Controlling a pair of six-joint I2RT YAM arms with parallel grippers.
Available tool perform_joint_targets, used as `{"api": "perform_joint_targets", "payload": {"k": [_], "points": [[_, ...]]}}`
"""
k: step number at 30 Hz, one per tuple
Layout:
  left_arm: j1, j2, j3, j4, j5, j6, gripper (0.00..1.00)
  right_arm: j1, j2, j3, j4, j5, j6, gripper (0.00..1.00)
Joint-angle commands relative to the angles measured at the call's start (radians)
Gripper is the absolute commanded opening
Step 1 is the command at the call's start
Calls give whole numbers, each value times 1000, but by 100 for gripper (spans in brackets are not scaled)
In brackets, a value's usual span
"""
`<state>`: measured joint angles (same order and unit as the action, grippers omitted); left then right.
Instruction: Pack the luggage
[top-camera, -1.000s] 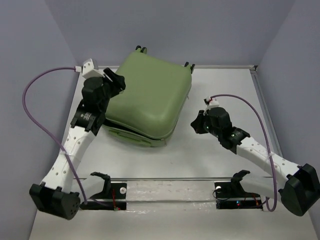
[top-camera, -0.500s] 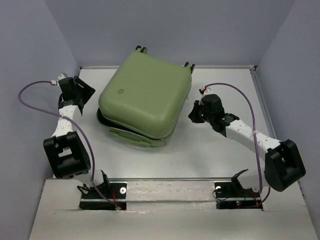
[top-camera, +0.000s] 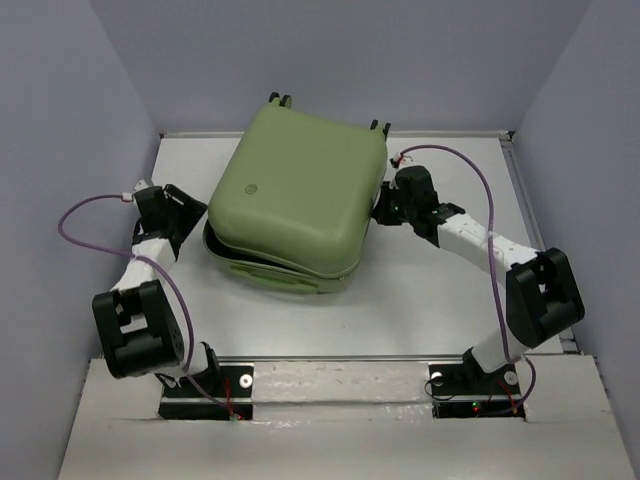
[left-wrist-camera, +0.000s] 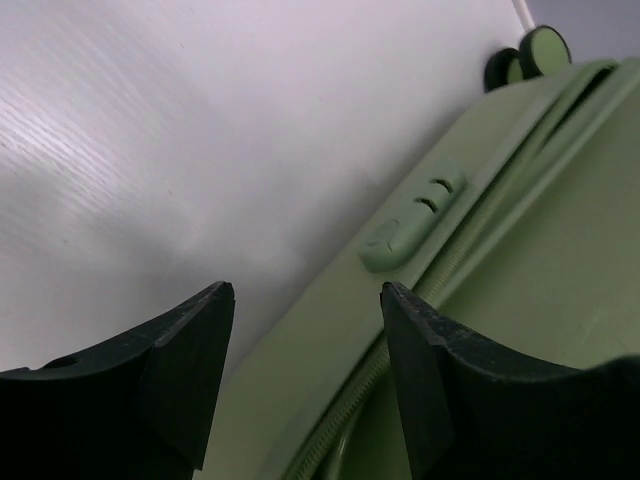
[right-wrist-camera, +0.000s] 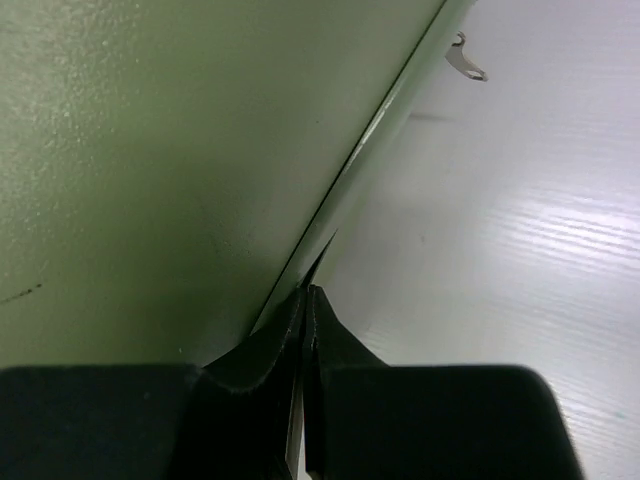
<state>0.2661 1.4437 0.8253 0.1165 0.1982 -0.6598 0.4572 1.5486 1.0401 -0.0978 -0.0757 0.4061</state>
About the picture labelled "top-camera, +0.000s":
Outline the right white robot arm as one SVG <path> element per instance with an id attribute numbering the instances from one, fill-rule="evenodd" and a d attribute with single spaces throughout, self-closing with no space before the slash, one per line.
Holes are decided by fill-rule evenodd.
<path id="1" fill-rule="evenodd" d="M 496 371 L 585 316 L 564 252 L 513 242 L 488 230 L 463 208 L 440 202 L 431 174 L 422 165 L 398 163 L 394 178 L 381 186 L 372 217 L 384 226 L 410 225 L 418 237 L 475 265 L 503 287 L 497 329 L 464 353 L 451 376 L 470 391 L 486 390 L 496 381 Z"/>

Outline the green hard-shell suitcase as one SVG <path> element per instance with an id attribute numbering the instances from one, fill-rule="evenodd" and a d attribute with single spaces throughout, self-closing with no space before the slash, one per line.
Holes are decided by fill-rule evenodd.
<path id="1" fill-rule="evenodd" d="M 272 93 L 210 197 L 206 250 L 228 272 L 268 288 L 342 290 L 363 255 L 389 130 L 301 113 L 290 96 Z"/>

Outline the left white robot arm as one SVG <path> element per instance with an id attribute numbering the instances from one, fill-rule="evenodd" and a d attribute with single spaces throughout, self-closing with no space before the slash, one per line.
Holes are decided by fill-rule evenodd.
<path id="1" fill-rule="evenodd" d="M 220 386 L 221 370 L 206 360 L 190 366 L 195 350 L 192 320 L 186 313 L 186 329 L 180 328 L 165 292 L 171 289 L 180 307 L 186 307 L 168 271 L 207 205 L 173 184 L 143 186 L 131 200 L 139 217 L 126 269 L 111 290 L 92 300 L 107 367 L 117 379 L 189 368 L 189 386 L 209 395 Z"/>

